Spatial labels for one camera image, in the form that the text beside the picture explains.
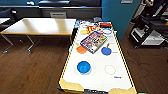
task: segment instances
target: white table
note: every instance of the white table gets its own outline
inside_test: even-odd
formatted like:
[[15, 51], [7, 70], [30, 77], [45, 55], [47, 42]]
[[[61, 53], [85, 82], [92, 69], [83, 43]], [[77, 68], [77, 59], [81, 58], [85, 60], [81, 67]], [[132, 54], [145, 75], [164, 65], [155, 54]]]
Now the white table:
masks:
[[[127, 68], [123, 54], [119, 47], [114, 32], [108, 37], [107, 41], [94, 54], [87, 51], [79, 54], [76, 51], [76, 43], [80, 43], [86, 35], [80, 33], [86, 28], [78, 29], [74, 45], [65, 64], [59, 84], [64, 91], [84, 92], [85, 89], [104, 91], [109, 94], [136, 94], [131, 75]], [[112, 50], [111, 55], [102, 54], [102, 47]], [[91, 71], [87, 74], [81, 74], [77, 70], [77, 64], [81, 61], [87, 61], [91, 65]]]
[[0, 25], [9, 21], [9, 20], [10, 20], [10, 18], [0, 18]]
[[32, 45], [27, 49], [29, 52], [35, 44], [29, 35], [60, 35], [72, 36], [76, 19], [57, 18], [23, 18], [12, 26], [1, 32], [1, 35], [11, 44], [13, 43], [5, 36], [6, 34], [27, 35]]

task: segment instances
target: wall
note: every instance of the wall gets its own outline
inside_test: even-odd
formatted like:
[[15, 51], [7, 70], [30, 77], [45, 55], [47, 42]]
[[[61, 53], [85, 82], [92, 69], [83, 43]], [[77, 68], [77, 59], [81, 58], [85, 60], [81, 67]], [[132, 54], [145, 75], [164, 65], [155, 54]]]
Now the wall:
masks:
[[121, 4], [121, 0], [102, 0], [102, 19], [112, 22], [118, 40], [122, 39], [139, 2], [134, 0], [131, 4]]
[[27, 5], [27, 1], [34, 1], [38, 5], [41, 0], [0, 0], [0, 5]]

